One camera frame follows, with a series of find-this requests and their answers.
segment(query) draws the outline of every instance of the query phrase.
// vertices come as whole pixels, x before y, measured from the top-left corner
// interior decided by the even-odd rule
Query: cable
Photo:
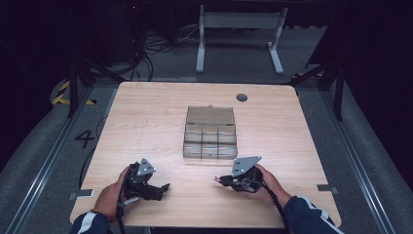
[[[280,215],[282,216],[282,221],[284,223],[285,226],[285,232],[287,234],[289,234],[289,226],[288,226],[288,222],[286,221],[285,218],[285,213],[282,210],[282,205],[279,202],[279,199],[277,198],[277,195],[273,192],[273,190],[271,190],[267,184],[265,183],[265,181],[263,181],[263,183],[261,183],[261,185],[268,191],[268,193],[270,194],[271,198],[273,198],[274,204],[277,207],[277,210],[279,210]]]
[[[127,172],[125,173],[124,180],[122,181],[121,190],[119,191],[118,202],[116,207],[116,219],[118,219],[119,229],[122,234],[125,234],[125,226],[122,220],[122,216],[124,215],[123,207],[120,205],[122,204],[122,200],[124,198],[124,188],[125,188],[125,181],[127,179],[127,175],[131,172],[131,165],[129,165]]]

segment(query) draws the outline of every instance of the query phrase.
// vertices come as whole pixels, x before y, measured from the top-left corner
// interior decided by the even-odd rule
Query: blue sleeve
[[[103,214],[85,213],[73,222],[70,234],[106,234],[110,232],[109,220]]]
[[[307,197],[291,197],[284,207],[285,218],[294,234],[337,234],[328,213],[316,208]]]

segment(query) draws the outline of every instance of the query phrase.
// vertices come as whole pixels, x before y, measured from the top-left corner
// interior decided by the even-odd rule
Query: metal frame
[[[200,46],[198,48],[197,73],[204,72],[206,53],[205,28],[262,28],[274,29],[275,35],[272,42],[268,42],[268,50],[277,74],[282,75],[282,64],[277,53],[277,45],[282,34],[287,8],[282,8],[280,13],[221,13],[205,12],[205,6],[200,10]]]

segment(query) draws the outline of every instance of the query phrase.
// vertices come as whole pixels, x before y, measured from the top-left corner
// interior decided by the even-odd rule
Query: wooden table
[[[236,99],[247,95],[247,101]],[[275,207],[247,200],[214,181],[228,175],[232,160],[182,156],[189,105],[234,108],[238,157],[259,162],[292,195],[306,195],[341,224],[297,95],[288,86],[123,83],[113,102],[86,174],[92,198],[76,201],[70,220],[94,206],[100,191],[130,163],[144,157],[156,172],[151,185],[170,183],[162,201],[140,201],[124,216],[130,226],[283,227]]]

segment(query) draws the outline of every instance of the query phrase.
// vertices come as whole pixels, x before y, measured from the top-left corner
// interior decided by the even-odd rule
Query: person
[[[328,213],[314,206],[308,197],[291,196],[280,185],[276,177],[261,165],[255,165],[263,174],[263,180],[268,188],[277,195],[284,212],[286,222],[293,234],[336,234],[343,233],[338,229]],[[260,200],[274,206],[273,197],[264,187],[256,193],[241,192],[243,196]]]
[[[291,196],[280,185],[276,177],[264,167],[255,165],[263,174],[266,186],[273,191],[284,211],[285,219],[293,234],[341,234],[343,233],[334,225],[328,213],[315,207],[309,198]],[[128,168],[119,175],[118,181],[105,187],[99,194],[94,209],[81,214],[73,222],[72,233],[100,234],[110,233],[109,222],[115,220],[116,203]],[[267,189],[261,187],[255,193],[241,192],[248,199],[259,200],[274,206],[273,197]]]
[[[90,212],[81,214],[74,220],[70,234],[111,233],[109,223],[116,220],[119,192],[128,168],[121,172],[116,182],[108,185],[100,192],[94,208]]]

